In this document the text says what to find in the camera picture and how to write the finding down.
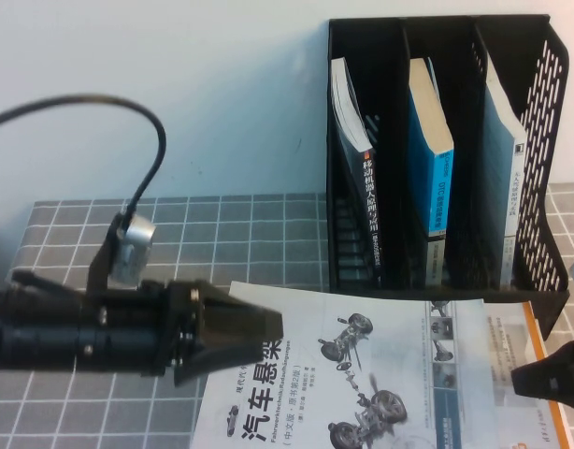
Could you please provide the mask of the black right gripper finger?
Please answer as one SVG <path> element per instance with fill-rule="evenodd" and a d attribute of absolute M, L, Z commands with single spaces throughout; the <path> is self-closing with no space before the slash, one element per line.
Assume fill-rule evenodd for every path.
<path fill-rule="evenodd" d="M 540 398 L 574 409 L 574 340 L 552 355 L 511 371 L 518 396 Z"/>

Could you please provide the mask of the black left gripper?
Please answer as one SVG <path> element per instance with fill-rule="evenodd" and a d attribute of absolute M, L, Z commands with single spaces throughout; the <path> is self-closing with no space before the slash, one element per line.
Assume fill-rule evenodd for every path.
<path fill-rule="evenodd" d="M 245 302 L 202 280 L 146 281 L 136 290 L 88 282 L 80 316 L 80 369 L 161 376 L 174 386 L 263 359 L 283 338 L 278 311 Z"/>

